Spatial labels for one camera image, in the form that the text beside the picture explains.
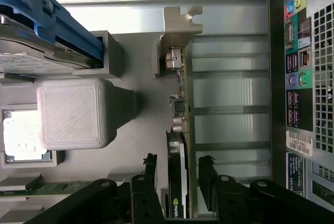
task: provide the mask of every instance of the usb port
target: usb port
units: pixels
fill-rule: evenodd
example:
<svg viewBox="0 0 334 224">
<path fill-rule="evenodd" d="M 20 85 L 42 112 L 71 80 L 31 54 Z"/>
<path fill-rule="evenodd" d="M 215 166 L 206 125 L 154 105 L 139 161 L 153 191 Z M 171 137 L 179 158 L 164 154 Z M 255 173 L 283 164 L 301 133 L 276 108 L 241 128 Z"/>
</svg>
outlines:
<svg viewBox="0 0 334 224">
<path fill-rule="evenodd" d="M 309 61 L 309 54 L 307 50 L 300 52 L 299 53 L 299 65 L 307 66 L 308 61 Z"/>
<path fill-rule="evenodd" d="M 287 70 L 288 70 L 288 72 L 291 72 L 292 71 L 292 69 L 293 69 L 293 64 L 292 64 L 292 55 L 289 55 L 288 57 L 287 57 Z"/>
<path fill-rule="evenodd" d="M 288 106 L 293 106 L 293 92 L 288 91 Z"/>
<path fill-rule="evenodd" d="M 298 125 L 299 124 L 299 112 L 297 110 L 294 110 L 293 116 L 294 116 L 293 117 L 294 118 L 293 123 L 295 125 Z"/>
<path fill-rule="evenodd" d="M 298 68 L 298 57 L 297 54 L 292 56 L 292 69 L 296 70 Z"/>
<path fill-rule="evenodd" d="M 288 110 L 288 124 L 289 125 L 293 124 L 293 110 L 291 109 Z"/>
<path fill-rule="evenodd" d="M 293 92 L 293 104 L 295 107 L 298 107 L 299 104 L 299 94 L 298 92 Z"/>
</svg>

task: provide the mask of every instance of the label sticker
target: label sticker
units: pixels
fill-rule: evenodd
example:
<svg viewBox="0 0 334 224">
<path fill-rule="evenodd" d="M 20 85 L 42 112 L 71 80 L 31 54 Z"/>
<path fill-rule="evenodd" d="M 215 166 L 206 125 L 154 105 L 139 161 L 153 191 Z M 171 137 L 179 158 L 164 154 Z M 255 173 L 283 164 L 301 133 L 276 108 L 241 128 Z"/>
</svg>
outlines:
<svg viewBox="0 0 334 224">
<path fill-rule="evenodd" d="M 294 12 L 299 13 L 301 10 L 306 8 L 306 0 L 294 0 Z"/>
<path fill-rule="evenodd" d="M 313 155 L 313 140 L 306 135 L 287 131 L 287 147 L 309 157 Z"/>
<path fill-rule="evenodd" d="M 293 15 L 294 15 L 294 0 L 291 0 L 285 5 L 284 17 L 285 19 L 289 19 Z"/>
<path fill-rule="evenodd" d="M 304 197 L 304 159 L 287 152 L 287 189 Z"/>
<path fill-rule="evenodd" d="M 14 160 L 41 160 L 47 150 L 40 144 L 39 113 L 14 111 L 11 118 L 4 119 L 4 144 L 8 156 Z"/>
<path fill-rule="evenodd" d="M 304 48 L 306 46 L 309 46 L 311 44 L 311 38 L 303 38 L 303 39 L 298 39 L 298 49 Z"/>
</svg>

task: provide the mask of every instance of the ventilation grille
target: ventilation grille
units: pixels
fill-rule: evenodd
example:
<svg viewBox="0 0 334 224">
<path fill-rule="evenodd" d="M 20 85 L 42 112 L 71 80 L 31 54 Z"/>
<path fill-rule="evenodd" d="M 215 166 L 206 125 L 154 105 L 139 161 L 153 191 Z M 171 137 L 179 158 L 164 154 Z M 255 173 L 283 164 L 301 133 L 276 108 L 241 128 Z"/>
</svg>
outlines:
<svg viewBox="0 0 334 224">
<path fill-rule="evenodd" d="M 333 41 L 334 9 L 314 14 L 316 148 L 333 153 Z"/>
<path fill-rule="evenodd" d="M 325 168 L 323 166 L 320 165 L 316 165 L 318 166 L 318 172 L 316 172 L 319 176 L 325 178 L 326 180 L 329 180 L 331 182 L 334 182 L 334 171 L 329 170 L 328 168 Z"/>
</svg>

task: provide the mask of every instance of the screw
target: screw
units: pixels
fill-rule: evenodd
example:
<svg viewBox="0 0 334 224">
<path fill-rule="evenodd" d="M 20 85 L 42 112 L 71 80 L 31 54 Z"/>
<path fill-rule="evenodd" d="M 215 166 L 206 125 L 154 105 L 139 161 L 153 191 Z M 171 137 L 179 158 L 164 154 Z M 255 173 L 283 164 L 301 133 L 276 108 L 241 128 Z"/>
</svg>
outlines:
<svg viewBox="0 0 334 224">
<path fill-rule="evenodd" d="M 52 1 L 51 0 L 47 0 L 46 1 L 46 5 L 49 8 L 50 12 L 53 13 L 54 5 L 53 5 Z"/>
<path fill-rule="evenodd" d="M 227 176 L 222 176 L 220 179 L 222 181 L 229 181 L 230 180 L 230 178 L 228 178 Z"/>
<path fill-rule="evenodd" d="M 259 186 L 268 186 L 267 183 L 264 182 L 264 181 L 259 181 L 257 184 L 258 184 Z"/>
<path fill-rule="evenodd" d="M 102 184 L 101 184 L 101 186 L 109 186 L 110 184 L 109 184 L 109 182 L 103 182 Z"/>
</svg>

